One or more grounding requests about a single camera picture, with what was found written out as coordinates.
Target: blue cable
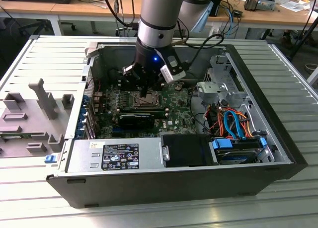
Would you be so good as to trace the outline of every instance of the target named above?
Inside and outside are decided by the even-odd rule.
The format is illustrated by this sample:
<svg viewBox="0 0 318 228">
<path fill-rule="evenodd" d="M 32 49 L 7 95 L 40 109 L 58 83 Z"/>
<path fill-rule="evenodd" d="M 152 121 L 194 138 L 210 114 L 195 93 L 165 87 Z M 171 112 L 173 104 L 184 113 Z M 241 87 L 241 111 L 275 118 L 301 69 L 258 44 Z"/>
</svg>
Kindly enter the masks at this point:
<svg viewBox="0 0 318 228">
<path fill-rule="evenodd" d="M 242 129 L 240 128 L 239 126 L 239 118 L 238 116 L 236 115 L 236 113 L 234 111 L 231 111 L 231 110 L 228 110 L 227 112 L 224 113 L 224 118 L 223 118 L 223 121 L 224 121 L 224 127 L 225 129 L 228 131 L 228 133 L 230 135 L 232 135 L 233 139 L 236 139 L 237 137 L 235 136 L 235 134 L 229 129 L 229 126 L 228 126 L 228 115 L 232 113 L 233 117 L 234 117 L 234 120 L 235 120 L 235 125 L 236 125 L 236 128 L 237 128 L 237 132 L 238 132 L 238 136 L 241 137 L 241 138 L 244 138 L 244 133 L 242 131 Z"/>
<path fill-rule="evenodd" d="M 232 25 L 233 25 L 233 16 L 232 16 L 232 14 L 231 14 L 231 12 L 230 12 L 230 10 L 229 10 L 228 8 L 225 8 L 225 9 L 226 9 L 226 10 L 227 10 L 227 12 L 229 13 L 230 20 L 231 20 L 230 29 L 229 29 L 228 34 L 227 34 L 227 36 L 226 36 L 226 38 L 228 38 L 228 36 L 230 35 L 230 32 L 231 32 L 231 30 L 232 30 Z"/>
</svg>

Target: motherboard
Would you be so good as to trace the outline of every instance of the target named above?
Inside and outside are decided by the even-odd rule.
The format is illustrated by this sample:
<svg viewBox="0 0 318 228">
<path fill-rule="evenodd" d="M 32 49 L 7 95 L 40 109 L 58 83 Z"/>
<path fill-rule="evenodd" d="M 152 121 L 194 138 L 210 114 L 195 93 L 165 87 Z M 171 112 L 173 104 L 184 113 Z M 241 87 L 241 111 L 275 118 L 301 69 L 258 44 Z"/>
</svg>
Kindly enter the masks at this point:
<svg viewBox="0 0 318 228">
<path fill-rule="evenodd" d="M 181 83 L 150 90 L 146 97 L 112 85 L 95 93 L 94 109 L 97 139 L 159 137 L 164 132 L 196 134 L 188 88 Z"/>
</svg>

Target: chair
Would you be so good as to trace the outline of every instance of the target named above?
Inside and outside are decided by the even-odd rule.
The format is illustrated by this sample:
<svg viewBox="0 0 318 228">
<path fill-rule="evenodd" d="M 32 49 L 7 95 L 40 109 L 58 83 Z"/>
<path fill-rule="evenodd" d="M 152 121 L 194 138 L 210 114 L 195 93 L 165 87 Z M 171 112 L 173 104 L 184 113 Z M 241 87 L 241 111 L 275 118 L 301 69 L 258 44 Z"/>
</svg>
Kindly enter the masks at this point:
<svg viewBox="0 0 318 228">
<path fill-rule="evenodd" d="M 53 31 L 52 25 L 50 23 L 49 20 L 45 20 L 45 19 L 37 19 L 37 23 L 32 23 L 23 27 L 19 28 L 19 32 L 22 36 L 27 35 L 27 32 L 25 31 L 28 28 L 33 28 L 33 27 L 37 27 L 37 29 L 35 29 L 35 31 L 33 32 L 33 34 L 39 34 L 39 32 L 44 29 L 46 32 L 48 32 L 49 30 Z M 61 22 L 62 25 L 71 25 L 71 29 L 73 31 L 76 30 L 75 25 L 73 23 L 68 23 L 68 22 Z"/>
</svg>

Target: wooden table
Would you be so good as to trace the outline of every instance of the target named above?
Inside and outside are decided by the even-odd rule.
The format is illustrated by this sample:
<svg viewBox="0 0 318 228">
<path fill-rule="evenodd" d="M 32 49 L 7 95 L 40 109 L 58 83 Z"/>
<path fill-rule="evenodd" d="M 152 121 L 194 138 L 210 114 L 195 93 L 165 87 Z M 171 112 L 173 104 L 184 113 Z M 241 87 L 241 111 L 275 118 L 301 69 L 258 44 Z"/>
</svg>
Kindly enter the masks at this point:
<svg viewBox="0 0 318 228">
<path fill-rule="evenodd" d="M 123 1 L 124 16 L 127 21 L 133 17 L 131 0 Z M 274 12 L 244 10 L 244 2 L 229 0 L 230 4 L 236 5 L 235 9 L 243 12 L 240 28 L 273 28 L 273 29 L 302 29 L 308 19 L 308 11 L 292 12 L 281 6 L 276 6 Z M 134 0 L 136 19 L 140 16 L 142 0 Z M 70 4 L 39 3 L 39 2 L 4 2 L 0 5 L 15 18 L 48 19 L 52 23 L 55 35 L 63 35 L 60 21 L 83 20 L 83 21 L 115 21 L 109 9 L 101 8 L 91 3 L 72 0 Z M 316 18 L 313 13 L 309 21 L 310 26 Z M 0 17 L 8 15 L 0 9 Z M 217 17 L 209 17 L 207 26 L 212 27 L 211 33 L 224 26 L 228 17 L 223 9 L 220 9 Z"/>
</svg>

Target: white sticker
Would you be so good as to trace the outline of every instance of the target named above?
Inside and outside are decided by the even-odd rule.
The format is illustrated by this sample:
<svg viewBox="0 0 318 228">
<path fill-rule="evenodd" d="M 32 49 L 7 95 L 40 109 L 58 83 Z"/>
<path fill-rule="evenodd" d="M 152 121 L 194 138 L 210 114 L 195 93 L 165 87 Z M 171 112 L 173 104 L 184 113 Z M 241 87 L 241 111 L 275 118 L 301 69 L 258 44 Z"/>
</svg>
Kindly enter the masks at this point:
<svg viewBox="0 0 318 228">
<path fill-rule="evenodd" d="M 105 145 L 105 142 L 90 142 L 89 148 L 90 149 L 102 149 Z"/>
<path fill-rule="evenodd" d="M 139 162 L 128 162 L 127 165 L 138 165 Z"/>
</svg>

